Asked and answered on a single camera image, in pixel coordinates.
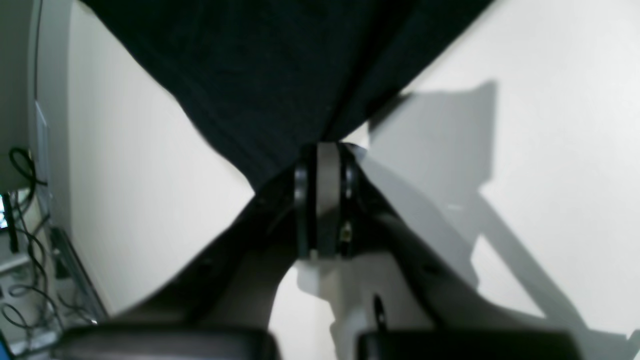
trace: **black cable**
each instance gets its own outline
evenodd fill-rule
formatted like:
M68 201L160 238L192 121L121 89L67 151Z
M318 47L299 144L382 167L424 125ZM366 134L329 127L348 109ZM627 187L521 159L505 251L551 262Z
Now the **black cable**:
M20 165L20 163L16 160L16 155L20 155L20 157L22 157L22 159L27 163L28 170L25 170ZM38 180L38 178L36 177L36 165L31 159L31 156L29 155L29 152L27 150L20 149L19 147L12 147L9 150L9 160L11 161L11 164L16 169L16 171L29 181L29 192L27 193L27 196L24 198L24 200L18 203L18 208L26 212L27 209L29 209L29 207L31 206L31 202L33 202L33 198L35 197L36 186L46 186L47 182Z
M16 309L13 305L11 304L3 304L0 307L0 312L2 313L2 315L4 316L4 318L11 323L12 325L19 327L21 329L24 329L26 332L26 342L28 344L28 347L26 348L27 350L25 350L25 352L30 351L29 348L31 346L31 341L33 339L33 331L49 325L51 320L53 320L54 318L56 319L56 321L58 322L58 325L60 326L60 329L64 329L63 327L63 323L62 320L60 318L60 314L58 312L58 307L55 303L55 301L53 301L53 299L47 294L48 289L49 289L49 279L47 276L47 272L45 271L45 265L46 265L46 258L47 258L47 253L45 251L44 246L42 245L42 243L40 242L40 240L38 240L38 238L36 238L35 236L33 236L32 234L30 234L28 231L22 230L22 229L16 229L17 232L23 233L27 236L28 239L28 246L27 246L27 253L28 256L32 262L32 264L34 265L34 276L33 276L33 281L31 285L23 285L23 284L15 284L13 286L10 286L8 288L8 293L9 295L11 295L12 297L23 297L25 295L27 295L30 291L34 291L36 293L38 293L39 295L41 295L44 298L44 303L42 305L42 307L40 308L40 314L38 315L38 320L34 323L34 324L28 324L26 319L24 318L24 316L20 313L20 311L18 309ZM35 256L34 253L34 244L38 247L38 250L40 251L41 257L42 257L42 262L40 262L37 257ZM39 289L39 285L40 285L40 277L37 276L38 271L40 272L40 275L42 276L42 282L43 282L43 286L44 286L44 291ZM51 305L51 309L52 309L52 316L47 318L47 303L49 303ZM8 314L7 314L7 309L11 309L18 317L20 322L15 321L14 319L12 319Z
M27 162L29 171L24 170L18 163L18 161L15 159L16 154L20 154L20 156L22 156L22 158ZM46 181L38 180L38 178L36 177L36 165L31 159L31 156L29 155L29 152L27 150L20 149L19 147L12 147L9 150L9 160L11 161L11 164L16 169L16 171L20 173L20 175L22 175L25 179L34 182L36 185L47 185Z
M74 298L77 295L77 288L76 288L76 292L74 293ZM84 320L86 323L88 324L94 324L94 320L92 320L89 316L86 316L85 314L90 314L89 311L87 311L85 308L83 308L82 306L78 305L77 303L73 303L73 304L69 304L68 302L65 301L65 299L58 294L58 300L60 301L60 304L71 310L69 313L66 314L66 316L70 316L70 315L76 315L79 318L81 318L82 320Z

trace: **wire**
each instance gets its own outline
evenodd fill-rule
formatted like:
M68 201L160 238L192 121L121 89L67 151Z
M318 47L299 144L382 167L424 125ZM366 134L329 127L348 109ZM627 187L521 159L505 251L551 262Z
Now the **wire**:
M74 292L74 300L76 299L77 294L78 292L76 288ZM65 301L65 299L60 294L58 294L58 300L60 301L60 304L63 307L72 310L71 312L67 313L65 316L76 315L88 324L91 324L91 325L95 324L95 320L87 316L87 314L90 314L89 311L87 311L85 308L77 304L75 301L73 301L73 304L69 304L68 302Z
M56 321L58 322L58 325L60 326L60 329L64 329L64 325L60 318L58 307L55 301L53 301L53 299L47 294L49 289L49 279L47 277L47 272L45 271L47 254L44 246L42 245L42 242L40 242L38 238L36 238L26 230L16 229L16 231L27 236L27 239L28 239L27 253L29 258L31 259L32 264L34 265L34 271L33 271L34 276L33 276L33 281L30 285L15 284L8 288L8 293L12 297L23 297L27 295L29 292L34 291L44 298L44 303L40 308L40 314L38 315L38 320L34 324L28 324L24 316L20 313L20 311L11 304L5 303L2 306L0 306L0 312L2 313L4 318L8 322L10 322L12 325L25 330L26 342L28 346L25 349L25 352L27 352L27 351L30 351L34 330L40 327L49 325L51 320L53 319L56 319ZM36 245L36 247L38 247L38 250L40 251L42 262L40 262L37 259L34 253L34 244ZM42 276L44 291L38 288L38 286L40 285L40 277L37 276L38 271ZM47 318L47 303L51 306L52 313L53 313L52 316L49 318ZM14 320L7 314L7 309L11 309L19 317L19 322Z
M20 157L22 157L22 159L27 163L27 170L25 170L22 165L20 165L20 163L16 160L16 155L20 155ZM19 202L17 206L19 209L26 212L33 202L33 198L36 193L36 186L47 186L47 182L38 180L38 178L36 177L36 165L31 159L31 156L29 155L29 152L27 150L21 149L19 147L12 147L9 150L9 160L11 161L11 164L16 169L16 171L29 181L29 192L27 193L27 196L24 198L24 200L22 202Z
M29 165L29 171L24 170L23 167L18 163L18 161L15 159L16 154L20 154L20 156L22 156L22 158L27 162L27 164ZM47 185L46 181L38 180L38 178L36 177L36 165L31 159L31 156L29 155L29 152L27 150L20 149L19 147L12 147L9 150L9 160L11 161L11 164L16 169L16 171L27 180L32 181L37 185Z

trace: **black cloth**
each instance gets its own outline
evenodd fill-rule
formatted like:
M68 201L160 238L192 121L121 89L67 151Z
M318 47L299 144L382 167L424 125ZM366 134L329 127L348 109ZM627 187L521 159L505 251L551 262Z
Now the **black cloth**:
M491 2L83 1L255 189L356 129Z

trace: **dark fabric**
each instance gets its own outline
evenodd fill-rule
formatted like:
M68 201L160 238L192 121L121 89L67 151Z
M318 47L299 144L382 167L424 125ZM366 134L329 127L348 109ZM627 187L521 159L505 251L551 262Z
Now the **dark fabric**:
M255 189L362 124L491 2L83 1Z

